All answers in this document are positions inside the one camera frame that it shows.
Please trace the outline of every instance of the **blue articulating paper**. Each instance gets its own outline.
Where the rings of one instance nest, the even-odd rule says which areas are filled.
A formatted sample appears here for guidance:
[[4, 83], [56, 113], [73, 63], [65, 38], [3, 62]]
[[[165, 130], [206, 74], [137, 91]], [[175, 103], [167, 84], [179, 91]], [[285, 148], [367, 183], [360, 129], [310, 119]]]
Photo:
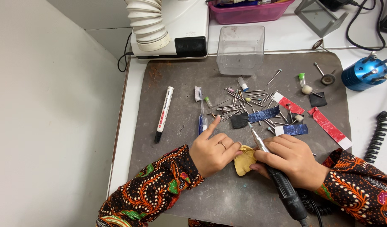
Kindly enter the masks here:
[[285, 125], [283, 131], [286, 135], [303, 135], [308, 134], [308, 127], [306, 124]]
[[249, 114], [248, 120], [251, 123], [254, 123], [257, 121], [262, 121], [262, 120], [269, 119], [269, 118], [272, 118], [272, 117], [278, 115], [279, 112], [280, 112], [279, 106], [275, 106], [275, 107], [267, 109], [267, 110], [262, 110], [259, 112]]

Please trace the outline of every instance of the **micromotor handpiece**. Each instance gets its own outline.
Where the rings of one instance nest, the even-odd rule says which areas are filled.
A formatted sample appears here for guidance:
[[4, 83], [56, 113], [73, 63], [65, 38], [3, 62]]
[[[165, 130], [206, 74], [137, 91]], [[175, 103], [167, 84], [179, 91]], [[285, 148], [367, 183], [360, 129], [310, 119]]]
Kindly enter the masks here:
[[[251, 129], [252, 136], [254, 137], [254, 141], [258, 146], [258, 149], [270, 153], [264, 142], [252, 128], [251, 123], [248, 122], [248, 125]], [[292, 219], [299, 221], [302, 227], [308, 227], [308, 224], [306, 222], [307, 210], [301, 202], [300, 197], [294, 190], [286, 174], [266, 164], [265, 166], [267, 168], [269, 176], [271, 177], [271, 180], [275, 184], [275, 187], [279, 194], [279, 198], [285, 206], [287, 212], [290, 214]]]

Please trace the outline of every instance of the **gold ring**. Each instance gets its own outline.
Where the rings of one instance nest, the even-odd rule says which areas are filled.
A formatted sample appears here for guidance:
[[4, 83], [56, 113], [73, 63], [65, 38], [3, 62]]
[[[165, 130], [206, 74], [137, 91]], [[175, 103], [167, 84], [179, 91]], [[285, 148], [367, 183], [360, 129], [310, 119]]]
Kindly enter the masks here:
[[220, 143], [221, 145], [223, 145], [224, 150], [226, 150], [226, 146], [224, 146], [224, 144], [221, 142], [221, 140], [220, 140], [218, 143]]

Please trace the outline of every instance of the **hand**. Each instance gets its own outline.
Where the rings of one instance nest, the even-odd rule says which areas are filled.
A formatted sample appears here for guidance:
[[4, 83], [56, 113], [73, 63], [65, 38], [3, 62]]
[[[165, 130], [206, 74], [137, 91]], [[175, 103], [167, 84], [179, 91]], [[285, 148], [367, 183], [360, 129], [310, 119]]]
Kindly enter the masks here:
[[222, 170], [237, 155], [242, 154], [240, 151], [241, 143], [232, 141], [224, 133], [219, 133], [209, 139], [220, 119], [220, 116], [217, 115], [209, 127], [196, 138], [189, 150], [192, 161], [203, 178], [210, 177]]
[[[286, 173], [293, 187], [315, 191], [322, 185], [329, 168], [315, 161], [305, 142], [283, 134], [267, 138], [264, 143], [271, 153], [256, 150], [254, 157]], [[250, 168], [269, 178], [264, 164], [252, 164]]]

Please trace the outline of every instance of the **batik shirt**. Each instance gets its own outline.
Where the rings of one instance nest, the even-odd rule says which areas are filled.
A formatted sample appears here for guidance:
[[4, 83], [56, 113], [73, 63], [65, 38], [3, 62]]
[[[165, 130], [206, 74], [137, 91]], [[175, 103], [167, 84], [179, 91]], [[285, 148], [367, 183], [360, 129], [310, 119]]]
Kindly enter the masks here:
[[[352, 154], [338, 149], [323, 163], [331, 168], [315, 193], [342, 207], [361, 223], [387, 225], [387, 175]], [[181, 191], [204, 179], [189, 155], [188, 145], [165, 154], [119, 187], [101, 206], [98, 227], [148, 226], [170, 209]], [[219, 226], [189, 220], [189, 226]]]

